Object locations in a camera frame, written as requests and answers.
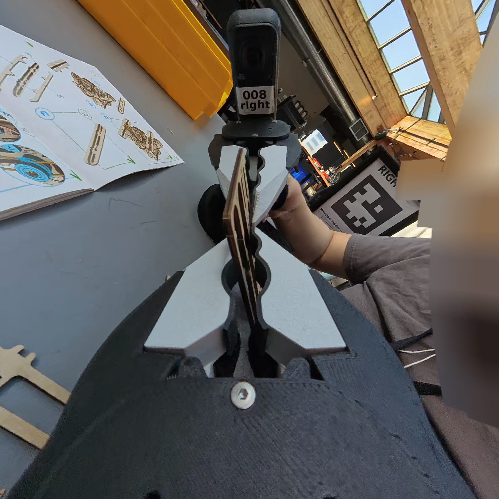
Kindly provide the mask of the silver ventilation duct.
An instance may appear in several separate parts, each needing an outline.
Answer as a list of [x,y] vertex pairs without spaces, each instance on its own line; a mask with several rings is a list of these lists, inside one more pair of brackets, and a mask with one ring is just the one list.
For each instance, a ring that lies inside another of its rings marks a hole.
[[301,56],[330,107],[350,129],[350,133],[353,135],[354,127],[360,123],[365,128],[366,135],[371,135],[309,23],[299,12],[296,1],[265,1],[265,4],[277,12],[285,36]]

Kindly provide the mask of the bright screen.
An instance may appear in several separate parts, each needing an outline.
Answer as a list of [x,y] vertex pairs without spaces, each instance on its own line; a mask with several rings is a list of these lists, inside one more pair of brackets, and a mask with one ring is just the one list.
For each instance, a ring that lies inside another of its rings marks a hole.
[[318,129],[315,129],[313,132],[311,132],[301,140],[301,144],[305,148],[308,155],[313,156],[320,149],[326,146],[328,144],[328,141],[324,138],[324,136]]

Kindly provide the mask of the yellow plastic bin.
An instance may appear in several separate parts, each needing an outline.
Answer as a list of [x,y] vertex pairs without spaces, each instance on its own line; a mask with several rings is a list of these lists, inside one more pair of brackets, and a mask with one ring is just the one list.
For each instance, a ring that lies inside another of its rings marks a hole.
[[78,1],[194,120],[233,88],[228,49],[184,1]]

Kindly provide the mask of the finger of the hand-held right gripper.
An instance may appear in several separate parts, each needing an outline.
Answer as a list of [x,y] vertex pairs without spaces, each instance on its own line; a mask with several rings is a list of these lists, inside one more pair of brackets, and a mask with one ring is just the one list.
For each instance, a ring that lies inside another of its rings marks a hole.
[[287,147],[267,146],[260,149],[263,166],[258,170],[253,198],[253,226],[263,221],[283,191],[288,176]]
[[216,174],[225,200],[228,197],[234,166],[240,151],[244,151],[244,154],[246,155],[246,148],[241,146],[229,145],[222,146],[221,148],[221,157]]

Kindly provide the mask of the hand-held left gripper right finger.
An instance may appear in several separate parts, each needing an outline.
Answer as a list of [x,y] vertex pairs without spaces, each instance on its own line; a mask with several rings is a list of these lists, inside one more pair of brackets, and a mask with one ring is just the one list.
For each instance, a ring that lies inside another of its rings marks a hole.
[[280,377],[292,359],[345,352],[346,341],[318,285],[331,286],[261,229],[253,237],[254,376]]

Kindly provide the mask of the plywood model part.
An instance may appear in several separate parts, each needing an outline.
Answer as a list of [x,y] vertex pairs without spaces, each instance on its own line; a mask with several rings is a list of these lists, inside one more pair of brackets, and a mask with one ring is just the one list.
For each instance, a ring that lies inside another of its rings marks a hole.
[[246,170],[246,151],[237,147],[222,221],[232,260],[238,270],[241,295],[251,328],[258,327],[257,301],[260,287],[252,254],[250,193]]

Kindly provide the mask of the instruction booklet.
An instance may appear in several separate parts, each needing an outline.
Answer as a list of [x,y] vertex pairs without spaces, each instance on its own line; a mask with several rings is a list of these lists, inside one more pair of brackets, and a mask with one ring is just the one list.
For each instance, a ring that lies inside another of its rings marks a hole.
[[1,26],[1,220],[184,160],[94,66]]

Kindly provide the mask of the framed black-white marker sign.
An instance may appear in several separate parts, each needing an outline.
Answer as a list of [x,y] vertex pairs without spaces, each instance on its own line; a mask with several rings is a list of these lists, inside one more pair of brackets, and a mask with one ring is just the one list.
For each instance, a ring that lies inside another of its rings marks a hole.
[[357,168],[309,201],[310,210],[331,230],[346,234],[392,236],[417,220],[420,201],[397,201],[399,162],[377,149]]

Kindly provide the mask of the skylight window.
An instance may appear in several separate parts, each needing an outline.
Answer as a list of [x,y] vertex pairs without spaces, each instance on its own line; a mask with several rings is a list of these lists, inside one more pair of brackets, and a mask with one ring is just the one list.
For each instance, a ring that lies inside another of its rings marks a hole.
[[457,125],[498,1],[358,1],[409,115]]

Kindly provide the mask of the orange machine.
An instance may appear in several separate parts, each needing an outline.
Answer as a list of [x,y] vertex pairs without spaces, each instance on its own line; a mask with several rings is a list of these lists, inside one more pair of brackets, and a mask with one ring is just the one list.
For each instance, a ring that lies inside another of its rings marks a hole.
[[314,167],[317,174],[321,177],[322,183],[326,187],[330,187],[330,185],[331,185],[330,178],[327,175],[327,173],[324,171],[324,169],[323,169],[322,165],[319,163],[319,161],[311,156],[308,156],[307,159],[310,162],[310,164]]

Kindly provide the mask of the slotted wooden strip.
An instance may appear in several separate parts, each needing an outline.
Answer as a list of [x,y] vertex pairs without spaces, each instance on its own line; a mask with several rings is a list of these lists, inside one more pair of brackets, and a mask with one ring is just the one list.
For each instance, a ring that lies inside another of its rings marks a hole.
[[[36,358],[35,353],[23,356],[21,354],[23,351],[23,345],[9,349],[1,347],[1,387],[15,378],[21,378],[65,405],[70,398],[70,391],[42,374],[32,365]],[[39,450],[42,450],[49,440],[47,433],[4,407],[1,407],[1,428]]]

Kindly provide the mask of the person's right hand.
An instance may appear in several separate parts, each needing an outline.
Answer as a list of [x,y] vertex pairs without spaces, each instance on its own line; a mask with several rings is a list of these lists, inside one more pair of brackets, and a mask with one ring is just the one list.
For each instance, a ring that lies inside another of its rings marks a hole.
[[286,178],[284,194],[285,200],[268,215],[279,228],[301,228],[309,221],[312,213],[302,194],[300,184],[291,174]]

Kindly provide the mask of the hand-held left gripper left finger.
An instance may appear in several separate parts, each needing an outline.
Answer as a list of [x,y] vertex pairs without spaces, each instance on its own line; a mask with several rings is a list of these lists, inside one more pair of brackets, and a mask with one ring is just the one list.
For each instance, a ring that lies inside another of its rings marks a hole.
[[232,261],[227,239],[183,271],[149,337],[147,351],[196,357],[208,377],[226,351],[223,331],[231,319],[234,284],[222,276]]

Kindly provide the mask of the person's right forearm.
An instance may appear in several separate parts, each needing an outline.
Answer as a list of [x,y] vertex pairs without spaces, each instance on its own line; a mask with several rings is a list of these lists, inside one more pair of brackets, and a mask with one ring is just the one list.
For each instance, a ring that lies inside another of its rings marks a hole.
[[347,278],[344,259],[350,234],[329,229],[307,206],[273,211],[271,218],[297,259],[314,270]]

